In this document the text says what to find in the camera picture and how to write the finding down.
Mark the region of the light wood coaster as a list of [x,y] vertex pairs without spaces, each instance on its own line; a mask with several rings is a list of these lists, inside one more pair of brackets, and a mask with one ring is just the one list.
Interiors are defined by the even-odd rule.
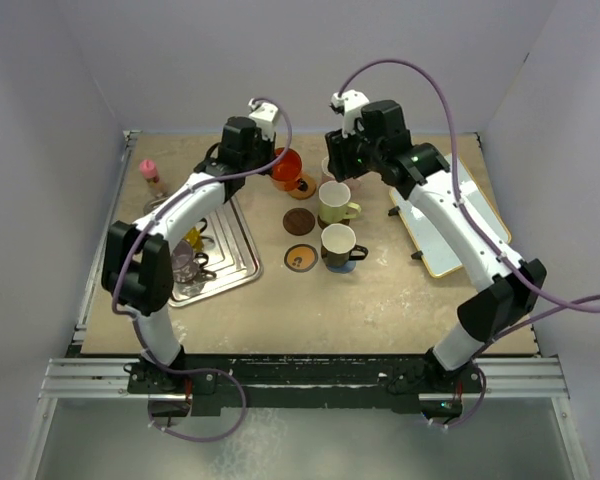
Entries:
[[311,180],[300,179],[294,190],[288,192],[288,194],[298,200],[306,200],[311,198],[316,191],[316,184]]

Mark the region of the yellow mug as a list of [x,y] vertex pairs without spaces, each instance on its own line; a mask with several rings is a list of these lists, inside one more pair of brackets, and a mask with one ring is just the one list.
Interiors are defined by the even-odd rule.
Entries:
[[192,228],[184,236],[183,240],[195,251],[202,251],[204,249],[204,239],[201,231],[197,227]]

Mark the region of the dark wood coaster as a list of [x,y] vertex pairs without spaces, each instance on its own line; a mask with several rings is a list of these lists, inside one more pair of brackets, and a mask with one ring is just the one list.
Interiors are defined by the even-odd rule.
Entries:
[[320,212],[317,216],[317,222],[321,229],[325,229],[327,226],[332,224],[343,224],[348,225],[350,223],[349,218],[345,218],[339,212]]
[[282,225],[289,234],[304,236],[314,229],[316,220],[308,209],[293,208],[284,214]]

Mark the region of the black and white mug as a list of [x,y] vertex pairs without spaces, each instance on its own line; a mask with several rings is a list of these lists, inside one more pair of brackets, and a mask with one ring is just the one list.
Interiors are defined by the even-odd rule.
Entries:
[[365,260],[369,250],[358,244],[354,230],[348,225],[335,223],[321,233],[322,258],[328,268],[342,268],[349,262]]

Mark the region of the silver metal tray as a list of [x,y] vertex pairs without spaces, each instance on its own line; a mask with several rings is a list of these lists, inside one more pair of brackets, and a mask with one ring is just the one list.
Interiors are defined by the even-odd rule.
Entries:
[[186,284],[173,284],[169,305],[189,306],[246,283],[262,273],[255,243],[237,200],[232,199],[197,224],[209,256],[207,274]]

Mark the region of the dark wood coaster top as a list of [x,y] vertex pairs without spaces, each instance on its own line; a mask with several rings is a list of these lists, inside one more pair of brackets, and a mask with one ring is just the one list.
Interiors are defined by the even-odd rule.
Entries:
[[282,225],[289,234],[304,236],[314,229],[316,220],[308,209],[293,208],[284,214]]

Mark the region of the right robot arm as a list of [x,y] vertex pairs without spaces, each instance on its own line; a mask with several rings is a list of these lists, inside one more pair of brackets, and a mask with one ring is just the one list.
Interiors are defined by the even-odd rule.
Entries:
[[426,354],[426,383],[447,391],[481,348],[533,309],[546,269],[537,259],[525,261],[454,192],[456,168],[432,144],[413,143],[397,102],[371,102],[351,90],[334,94],[330,107],[343,117],[341,128],[325,136],[330,173],[338,181],[379,174],[432,223],[476,290],[458,307],[454,328]]

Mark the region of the green mug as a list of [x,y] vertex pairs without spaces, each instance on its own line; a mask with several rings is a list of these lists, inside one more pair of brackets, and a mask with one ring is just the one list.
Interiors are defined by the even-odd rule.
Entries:
[[318,218],[326,225],[354,219],[362,211],[360,205],[351,201],[351,190],[344,183],[323,183],[318,190],[318,196]]

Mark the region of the pink mug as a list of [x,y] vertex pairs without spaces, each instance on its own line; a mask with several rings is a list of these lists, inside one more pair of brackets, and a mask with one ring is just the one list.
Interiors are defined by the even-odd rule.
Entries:
[[[339,182],[339,180],[337,180],[336,177],[329,170],[329,157],[328,156],[325,156],[321,162],[321,171],[322,171],[322,177],[321,177],[322,184],[324,184],[328,181]],[[347,185],[351,190],[356,190],[357,188],[360,187],[361,181],[358,179],[355,179],[355,178],[351,178],[351,179],[346,179],[346,180],[342,181],[342,184]]]

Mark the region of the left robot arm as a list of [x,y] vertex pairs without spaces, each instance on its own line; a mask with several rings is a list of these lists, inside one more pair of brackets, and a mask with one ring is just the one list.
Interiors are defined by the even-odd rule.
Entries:
[[274,165],[277,107],[263,102],[248,116],[227,120],[184,184],[159,207],[132,222],[108,229],[101,285],[112,295],[112,311],[131,319],[143,355],[154,363],[150,378],[164,392],[182,387],[182,347],[168,312],[174,277],[171,255],[202,219],[227,203],[251,175]]

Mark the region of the dark wood coaster bottom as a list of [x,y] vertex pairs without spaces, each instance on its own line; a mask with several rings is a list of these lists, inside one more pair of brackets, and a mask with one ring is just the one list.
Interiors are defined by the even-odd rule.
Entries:
[[348,225],[350,223],[349,218],[345,218],[339,212],[320,212],[317,216],[317,222],[321,229],[325,229],[327,226],[332,224],[343,224]]

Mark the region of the orange mug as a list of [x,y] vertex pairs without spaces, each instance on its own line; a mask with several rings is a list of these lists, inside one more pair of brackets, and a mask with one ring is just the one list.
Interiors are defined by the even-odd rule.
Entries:
[[288,149],[281,160],[272,168],[270,174],[273,185],[284,192],[306,192],[308,184],[303,179],[303,166],[300,155]]

